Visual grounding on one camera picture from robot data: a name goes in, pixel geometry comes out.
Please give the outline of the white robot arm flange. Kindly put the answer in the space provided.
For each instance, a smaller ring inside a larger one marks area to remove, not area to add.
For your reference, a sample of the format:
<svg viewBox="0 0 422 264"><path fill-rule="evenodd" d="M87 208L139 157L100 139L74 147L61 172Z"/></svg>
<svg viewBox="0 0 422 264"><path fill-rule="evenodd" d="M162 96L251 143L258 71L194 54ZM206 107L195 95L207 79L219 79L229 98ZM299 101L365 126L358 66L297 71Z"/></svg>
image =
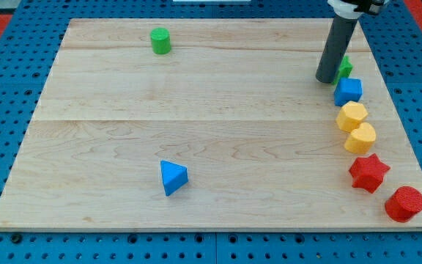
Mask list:
<svg viewBox="0 0 422 264"><path fill-rule="evenodd" d="M335 14L346 19L359 19L363 14L379 15L390 0L327 0Z"/></svg>

